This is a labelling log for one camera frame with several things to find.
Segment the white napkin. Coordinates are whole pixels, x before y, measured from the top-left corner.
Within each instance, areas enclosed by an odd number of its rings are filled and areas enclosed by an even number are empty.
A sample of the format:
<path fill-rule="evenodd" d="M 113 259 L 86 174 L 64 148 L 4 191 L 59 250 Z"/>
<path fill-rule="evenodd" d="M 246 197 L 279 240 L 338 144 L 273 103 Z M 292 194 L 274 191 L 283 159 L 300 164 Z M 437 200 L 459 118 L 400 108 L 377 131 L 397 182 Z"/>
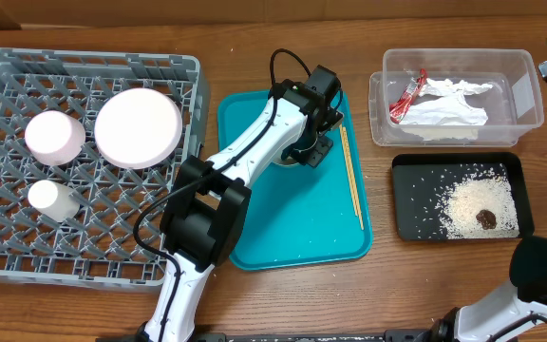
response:
<path fill-rule="evenodd" d="M 482 95 L 492 88 L 491 84 L 427 78 L 420 95 L 399 124 L 484 125 L 488 120 L 486 111 L 470 105 L 466 98 Z"/>

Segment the white rice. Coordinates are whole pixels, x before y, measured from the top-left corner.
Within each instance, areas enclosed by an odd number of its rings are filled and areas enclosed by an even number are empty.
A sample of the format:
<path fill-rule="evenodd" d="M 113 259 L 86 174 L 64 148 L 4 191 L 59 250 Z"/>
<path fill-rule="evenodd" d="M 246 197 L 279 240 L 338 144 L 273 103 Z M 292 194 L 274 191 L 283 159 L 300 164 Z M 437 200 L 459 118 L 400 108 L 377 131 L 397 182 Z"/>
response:
<path fill-rule="evenodd" d="M 417 237 L 425 239 L 516 238 L 519 220 L 508 171 L 501 163 L 428 165 L 426 173 L 411 185 L 425 195 L 414 215 Z M 487 209 L 497 218 L 497 227 L 483 230 L 476 220 Z"/>

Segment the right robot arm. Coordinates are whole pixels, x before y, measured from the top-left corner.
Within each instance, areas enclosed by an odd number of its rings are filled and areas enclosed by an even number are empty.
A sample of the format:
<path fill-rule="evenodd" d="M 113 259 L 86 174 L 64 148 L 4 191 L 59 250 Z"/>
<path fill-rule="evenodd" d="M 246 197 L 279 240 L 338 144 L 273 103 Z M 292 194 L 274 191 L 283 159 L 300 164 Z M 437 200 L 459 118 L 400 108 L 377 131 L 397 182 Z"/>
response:
<path fill-rule="evenodd" d="M 478 302 L 455 308 L 418 341 L 516 341 L 547 325 L 547 238 L 523 238 L 513 253 L 509 279 Z"/>

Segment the large white plate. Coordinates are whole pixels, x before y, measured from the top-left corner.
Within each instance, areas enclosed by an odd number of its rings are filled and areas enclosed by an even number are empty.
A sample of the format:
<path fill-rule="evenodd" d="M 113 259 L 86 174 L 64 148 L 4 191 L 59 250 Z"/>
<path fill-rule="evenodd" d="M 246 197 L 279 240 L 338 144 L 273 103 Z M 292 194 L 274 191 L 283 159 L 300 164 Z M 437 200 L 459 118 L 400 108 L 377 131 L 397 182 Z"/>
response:
<path fill-rule="evenodd" d="M 94 125 L 100 154 L 111 164 L 129 169 L 164 161 L 178 146 L 181 134 L 178 106 L 149 88 L 132 88 L 113 96 Z"/>

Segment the grey saucer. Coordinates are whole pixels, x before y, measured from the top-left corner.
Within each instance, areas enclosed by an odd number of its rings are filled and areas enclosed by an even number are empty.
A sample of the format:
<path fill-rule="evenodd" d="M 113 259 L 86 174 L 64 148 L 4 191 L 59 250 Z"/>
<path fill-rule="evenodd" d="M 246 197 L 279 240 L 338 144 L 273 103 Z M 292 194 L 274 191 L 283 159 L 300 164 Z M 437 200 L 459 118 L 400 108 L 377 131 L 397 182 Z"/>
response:
<path fill-rule="evenodd" d="M 295 161 L 291 158 L 288 158 L 286 160 L 276 160 L 273 163 L 276 164 L 276 165 L 282 166 L 282 167 L 294 167 L 294 166 L 299 165 L 299 162 L 297 162 L 297 161 Z"/>

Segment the red snack wrapper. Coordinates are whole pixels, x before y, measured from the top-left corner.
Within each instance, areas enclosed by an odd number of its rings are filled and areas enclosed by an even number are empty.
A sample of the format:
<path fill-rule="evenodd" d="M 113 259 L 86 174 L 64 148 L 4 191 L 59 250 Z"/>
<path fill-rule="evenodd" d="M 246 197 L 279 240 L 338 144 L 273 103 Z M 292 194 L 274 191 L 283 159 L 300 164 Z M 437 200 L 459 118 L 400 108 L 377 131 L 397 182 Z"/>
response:
<path fill-rule="evenodd" d="M 401 97 L 388 107 L 390 119 L 395 124 L 399 124 L 403 120 L 416 98 L 420 95 L 426 80 L 427 72 L 424 68 L 421 68 L 419 77 L 412 80 Z"/>

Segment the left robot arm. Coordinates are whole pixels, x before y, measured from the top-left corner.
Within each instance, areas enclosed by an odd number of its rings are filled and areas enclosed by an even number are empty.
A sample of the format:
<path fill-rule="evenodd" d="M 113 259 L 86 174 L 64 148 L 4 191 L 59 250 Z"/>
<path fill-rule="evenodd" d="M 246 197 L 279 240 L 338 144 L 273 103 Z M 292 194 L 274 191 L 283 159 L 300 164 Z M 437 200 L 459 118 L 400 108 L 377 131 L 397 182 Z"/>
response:
<path fill-rule="evenodd" d="M 163 246 L 137 244 L 165 262 L 164 283 L 153 316 L 136 341 L 186 341 L 209 274 L 235 248 L 247 216 L 252 186 L 272 162 L 317 167 L 333 146 L 329 131 L 344 115 L 336 74 L 318 66 L 304 83 L 273 82 L 258 118 L 226 149 L 203 161 L 187 158 L 162 206 Z"/>

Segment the brown food scrap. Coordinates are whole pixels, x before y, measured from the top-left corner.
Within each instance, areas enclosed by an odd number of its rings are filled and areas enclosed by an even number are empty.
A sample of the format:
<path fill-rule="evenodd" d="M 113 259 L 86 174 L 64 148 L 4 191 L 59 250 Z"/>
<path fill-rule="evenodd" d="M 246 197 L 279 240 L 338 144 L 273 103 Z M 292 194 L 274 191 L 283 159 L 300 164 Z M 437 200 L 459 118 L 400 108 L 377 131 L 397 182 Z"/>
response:
<path fill-rule="evenodd" d="M 497 227 L 496 215 L 487 209 L 480 210 L 476 215 L 476 220 L 483 230 L 492 230 Z"/>

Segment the white cup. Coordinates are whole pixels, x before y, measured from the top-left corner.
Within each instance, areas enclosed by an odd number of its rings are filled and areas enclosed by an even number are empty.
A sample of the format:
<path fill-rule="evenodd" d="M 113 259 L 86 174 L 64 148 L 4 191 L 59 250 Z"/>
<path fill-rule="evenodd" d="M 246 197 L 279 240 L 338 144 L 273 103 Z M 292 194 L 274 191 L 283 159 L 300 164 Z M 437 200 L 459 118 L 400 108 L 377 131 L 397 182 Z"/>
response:
<path fill-rule="evenodd" d="M 52 180 L 39 180 L 28 190 L 29 204 L 56 222 L 74 217 L 80 204 L 71 197 L 72 189 Z"/>

